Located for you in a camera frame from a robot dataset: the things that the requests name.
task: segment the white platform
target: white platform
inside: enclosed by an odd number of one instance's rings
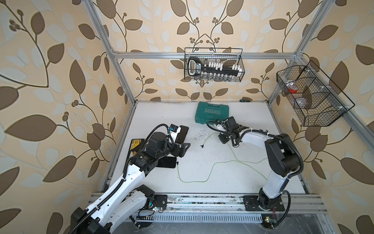
[[[229,115],[239,124],[279,134],[266,103],[214,104],[228,105]],[[212,134],[215,131],[195,122],[196,109],[197,103],[138,103],[111,181],[122,174],[131,139],[146,138],[159,124],[175,124],[189,127],[184,142],[191,143],[186,155],[177,158],[180,178],[177,168],[156,167],[141,184],[159,193],[258,193],[271,170],[266,150],[247,143],[241,143],[238,148],[222,144],[218,134]],[[166,128],[158,131],[166,133]],[[290,193],[305,193],[297,176],[290,180],[286,189]]]

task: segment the green toolbox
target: green toolbox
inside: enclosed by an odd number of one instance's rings
[[[217,105],[207,102],[199,102],[195,114],[195,122],[206,124],[208,121],[223,121],[229,117],[228,105]]]

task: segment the black wire basket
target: black wire basket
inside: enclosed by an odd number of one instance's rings
[[[235,48],[184,48],[184,77],[240,82],[245,73],[242,52]]]
[[[325,85],[316,75],[322,72]],[[313,61],[277,72],[277,83],[294,108],[303,126],[327,127],[355,106],[353,101]]]

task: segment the black smartphone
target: black smartphone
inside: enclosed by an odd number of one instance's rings
[[[175,143],[182,144],[184,139],[186,138],[188,127],[180,126],[181,131],[178,133],[177,138],[175,139]]]
[[[156,167],[163,167],[163,168],[175,168],[177,164],[176,157],[163,157],[159,159],[159,163]]]

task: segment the floral wallpaper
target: floral wallpaper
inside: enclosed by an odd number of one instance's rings
[[[63,233],[98,190],[130,104],[96,35],[80,1],[0,0],[1,233]]]
[[[176,52],[177,48],[242,48],[294,52],[318,0],[94,0],[120,52]]]
[[[184,77],[179,60],[123,59],[120,63],[135,99],[143,101],[264,101],[276,85],[276,72],[286,66],[285,60],[243,60],[241,82],[215,82]]]
[[[351,111],[371,130],[373,22],[373,1],[337,0],[304,53],[353,100],[356,106]],[[283,132],[300,151],[307,184],[321,195],[336,230],[342,234],[374,233],[374,153],[343,118],[329,127],[303,127],[282,94],[272,109]]]

